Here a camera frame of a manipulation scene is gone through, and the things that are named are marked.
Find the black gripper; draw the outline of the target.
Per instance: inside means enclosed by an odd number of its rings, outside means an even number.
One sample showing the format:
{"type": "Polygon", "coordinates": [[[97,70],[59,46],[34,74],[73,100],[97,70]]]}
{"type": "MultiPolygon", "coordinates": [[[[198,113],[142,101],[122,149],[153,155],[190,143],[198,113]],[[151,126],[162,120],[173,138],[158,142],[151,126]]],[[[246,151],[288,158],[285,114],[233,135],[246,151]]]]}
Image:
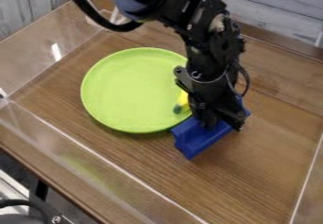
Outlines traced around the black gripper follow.
{"type": "Polygon", "coordinates": [[[241,99],[250,87],[250,76],[237,60],[189,60],[174,68],[175,83],[189,93],[190,110],[206,129],[223,120],[241,131],[246,112],[241,99]]]}

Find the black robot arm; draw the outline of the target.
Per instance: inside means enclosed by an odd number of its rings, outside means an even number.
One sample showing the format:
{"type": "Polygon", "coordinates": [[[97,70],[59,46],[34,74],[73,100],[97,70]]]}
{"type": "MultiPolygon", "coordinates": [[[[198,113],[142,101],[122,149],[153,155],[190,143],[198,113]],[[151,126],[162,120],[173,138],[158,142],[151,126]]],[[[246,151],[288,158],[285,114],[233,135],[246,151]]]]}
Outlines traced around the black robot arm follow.
{"type": "Polygon", "coordinates": [[[206,128],[225,121],[235,130],[247,113],[245,93],[235,89],[249,74],[241,65],[245,38],[222,0],[114,0],[129,21],[109,21],[90,0],[73,0],[102,27],[130,32],[149,21],[174,29],[186,44],[187,63],[174,69],[175,83],[189,93],[190,108],[206,128]]]}

